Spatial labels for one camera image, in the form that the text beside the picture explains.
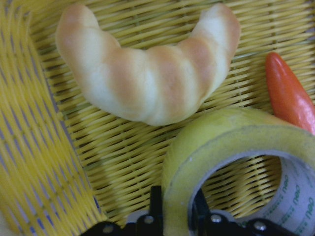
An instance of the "toy croissant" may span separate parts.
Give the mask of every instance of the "toy croissant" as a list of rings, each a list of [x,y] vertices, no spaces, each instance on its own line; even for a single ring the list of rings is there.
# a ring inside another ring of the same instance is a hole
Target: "toy croissant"
[[[57,49],[84,97],[116,116],[160,126],[182,121],[226,78],[240,38],[232,11],[217,3],[177,45],[122,48],[86,6],[61,16]]]

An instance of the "yellow woven basket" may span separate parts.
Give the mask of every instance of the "yellow woven basket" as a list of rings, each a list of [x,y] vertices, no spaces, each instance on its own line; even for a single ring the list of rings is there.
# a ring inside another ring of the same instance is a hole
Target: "yellow woven basket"
[[[164,155],[182,127],[204,112],[253,107],[272,112],[264,61],[276,51],[315,100],[315,3],[226,0],[242,26],[224,83],[196,114],[152,127],[88,103],[56,50],[63,9],[74,0],[0,0],[0,210],[25,235],[79,235],[98,221],[123,225],[146,208]],[[188,37],[215,0],[83,0],[125,47]],[[203,186],[210,207],[244,216],[265,205],[281,176],[275,157],[249,157]]]

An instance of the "roll of yellow tape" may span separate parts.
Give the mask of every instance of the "roll of yellow tape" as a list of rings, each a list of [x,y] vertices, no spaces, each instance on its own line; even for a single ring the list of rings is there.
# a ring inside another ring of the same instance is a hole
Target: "roll of yellow tape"
[[[268,113],[227,108],[201,116],[172,143],[163,164],[165,236],[189,231],[192,202],[216,170],[253,155],[279,156],[282,179],[272,200],[251,217],[270,219],[298,235],[315,233],[315,137]]]

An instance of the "silver bolt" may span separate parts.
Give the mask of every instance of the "silver bolt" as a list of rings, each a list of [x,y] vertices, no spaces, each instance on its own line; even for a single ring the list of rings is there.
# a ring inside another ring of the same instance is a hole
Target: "silver bolt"
[[[144,223],[150,225],[150,224],[152,224],[154,222],[154,218],[152,216],[150,216],[150,215],[146,215],[144,217],[143,221],[144,221]]]
[[[260,231],[265,231],[267,229],[267,226],[261,221],[256,221],[254,223],[254,228]]]
[[[103,233],[104,234],[110,234],[114,231],[114,226],[113,225],[105,225],[103,228]]]
[[[222,221],[222,217],[217,214],[213,214],[210,219],[213,223],[220,223]]]

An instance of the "red pepper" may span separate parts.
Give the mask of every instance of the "red pepper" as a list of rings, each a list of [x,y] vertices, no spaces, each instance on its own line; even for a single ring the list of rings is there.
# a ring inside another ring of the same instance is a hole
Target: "red pepper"
[[[315,135],[315,106],[290,67],[275,52],[267,55],[266,78],[275,116]]]

